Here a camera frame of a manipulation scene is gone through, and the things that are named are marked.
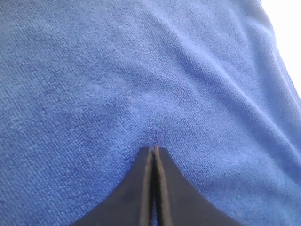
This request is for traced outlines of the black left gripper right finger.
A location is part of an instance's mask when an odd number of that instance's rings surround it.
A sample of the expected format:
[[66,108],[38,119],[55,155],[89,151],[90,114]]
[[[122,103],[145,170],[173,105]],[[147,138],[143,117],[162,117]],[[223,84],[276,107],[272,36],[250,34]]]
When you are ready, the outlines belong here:
[[240,225],[193,187],[167,149],[156,146],[153,159],[154,195],[159,226]]

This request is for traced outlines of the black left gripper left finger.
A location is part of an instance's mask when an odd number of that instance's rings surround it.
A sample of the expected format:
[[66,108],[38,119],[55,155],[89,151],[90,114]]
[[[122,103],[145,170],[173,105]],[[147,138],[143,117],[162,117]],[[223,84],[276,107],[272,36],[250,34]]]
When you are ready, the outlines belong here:
[[150,226],[152,222],[153,155],[149,147],[137,157],[120,184],[74,226]]

